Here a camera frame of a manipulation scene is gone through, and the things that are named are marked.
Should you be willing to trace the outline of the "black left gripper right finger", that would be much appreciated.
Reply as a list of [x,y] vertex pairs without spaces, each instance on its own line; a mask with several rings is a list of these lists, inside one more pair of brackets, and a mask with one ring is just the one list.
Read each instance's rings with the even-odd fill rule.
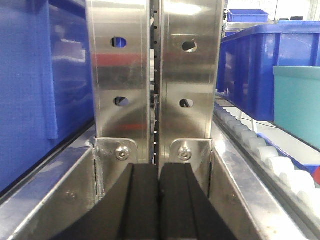
[[162,240],[235,240],[190,164],[166,163],[159,180]]

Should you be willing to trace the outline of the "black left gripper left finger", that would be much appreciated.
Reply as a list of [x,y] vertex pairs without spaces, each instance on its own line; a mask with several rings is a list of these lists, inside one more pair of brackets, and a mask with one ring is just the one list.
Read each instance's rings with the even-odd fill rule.
[[153,164],[128,164],[114,186],[56,240],[159,239],[158,170]]

